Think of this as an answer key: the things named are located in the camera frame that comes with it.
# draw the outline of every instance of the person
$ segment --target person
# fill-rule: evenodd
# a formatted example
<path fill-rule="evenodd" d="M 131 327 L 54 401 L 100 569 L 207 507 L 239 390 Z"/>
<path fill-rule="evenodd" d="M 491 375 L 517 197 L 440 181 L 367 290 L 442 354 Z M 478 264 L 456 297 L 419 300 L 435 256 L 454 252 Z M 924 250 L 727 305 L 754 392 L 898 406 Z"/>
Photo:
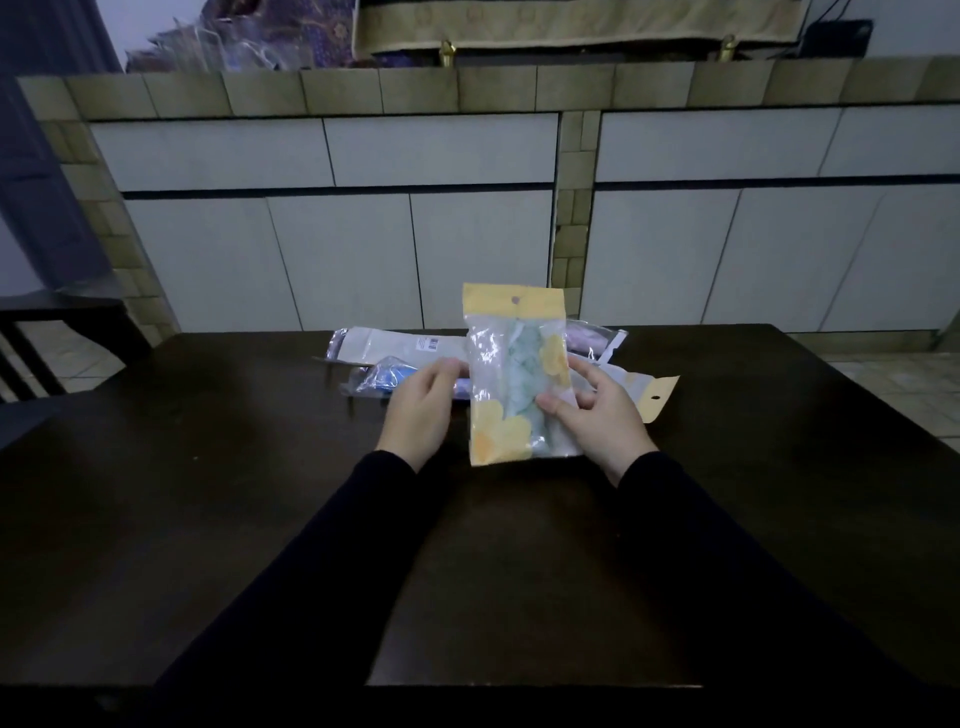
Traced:
<path fill-rule="evenodd" d="M 595 393 L 559 419 L 615 489 L 624 547 L 655 561 L 690 624 L 707 685 L 903 686 L 914 678 L 800 584 L 650 439 L 626 391 L 569 358 Z M 274 562 L 163 673 L 147 710 L 185 715 L 255 691 L 359 686 L 443 505 L 419 475 L 466 365 L 441 359 L 394 392 L 376 449 Z"/>

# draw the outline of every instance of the black sleeve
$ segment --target black sleeve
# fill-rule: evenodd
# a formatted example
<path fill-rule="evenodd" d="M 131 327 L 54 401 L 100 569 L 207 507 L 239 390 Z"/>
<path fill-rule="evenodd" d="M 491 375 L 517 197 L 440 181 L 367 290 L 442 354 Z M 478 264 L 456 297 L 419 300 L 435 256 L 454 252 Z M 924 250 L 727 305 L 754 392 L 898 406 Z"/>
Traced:
<path fill-rule="evenodd" d="M 706 683 L 918 686 L 662 452 L 634 462 L 616 500 L 624 542 L 676 601 Z"/>
<path fill-rule="evenodd" d="M 372 452 L 302 532 L 160 676 L 145 722 L 216 712 L 245 692 L 366 681 L 441 487 Z"/>

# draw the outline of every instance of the table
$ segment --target table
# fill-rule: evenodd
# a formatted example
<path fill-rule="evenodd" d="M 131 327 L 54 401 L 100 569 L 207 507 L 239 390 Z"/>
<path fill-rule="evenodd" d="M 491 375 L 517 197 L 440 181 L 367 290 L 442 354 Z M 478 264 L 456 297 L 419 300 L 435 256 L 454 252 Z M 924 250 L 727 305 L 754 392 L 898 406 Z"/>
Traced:
<path fill-rule="evenodd" d="M 375 443 L 327 332 L 184 334 L 0 452 L 0 682 L 140 685 Z M 631 329 L 681 375 L 656 442 L 789 569 L 928 680 L 960 685 L 960 456 L 766 326 Z M 583 458 L 471 469 L 412 569 L 375 684 L 698 682 L 624 563 Z"/>

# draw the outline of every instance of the white wall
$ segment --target white wall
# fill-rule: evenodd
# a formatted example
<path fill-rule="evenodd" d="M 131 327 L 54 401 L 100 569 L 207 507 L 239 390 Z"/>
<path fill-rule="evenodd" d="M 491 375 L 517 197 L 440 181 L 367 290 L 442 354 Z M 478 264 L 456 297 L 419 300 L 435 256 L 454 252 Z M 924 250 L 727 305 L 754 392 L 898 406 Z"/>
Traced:
<path fill-rule="evenodd" d="M 127 51 L 150 45 L 147 36 L 174 28 L 174 18 L 192 23 L 203 6 L 204 0 L 97 0 L 121 66 Z"/>
<path fill-rule="evenodd" d="M 0 296 L 20 296 L 42 287 L 34 267 L 0 215 Z"/>
<path fill-rule="evenodd" d="M 807 22 L 813 22 L 832 0 L 813 0 Z M 825 20 L 840 14 L 840 0 Z M 851 0 L 844 20 L 873 20 L 867 56 L 936 56 L 960 54 L 958 0 Z"/>

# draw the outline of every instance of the floor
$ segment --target floor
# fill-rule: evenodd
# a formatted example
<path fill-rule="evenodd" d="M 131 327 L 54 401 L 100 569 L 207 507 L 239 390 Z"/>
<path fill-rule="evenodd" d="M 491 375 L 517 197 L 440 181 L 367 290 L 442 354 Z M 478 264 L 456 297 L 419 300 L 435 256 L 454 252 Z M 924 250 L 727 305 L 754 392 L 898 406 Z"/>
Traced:
<path fill-rule="evenodd" d="M 22 325 L 67 392 L 99 386 L 124 365 L 60 322 Z M 38 395 L 43 390 L 0 337 L 0 349 Z M 960 452 L 960 353 L 825 354 L 831 366 Z M 0 383 L 0 395 L 13 397 Z"/>

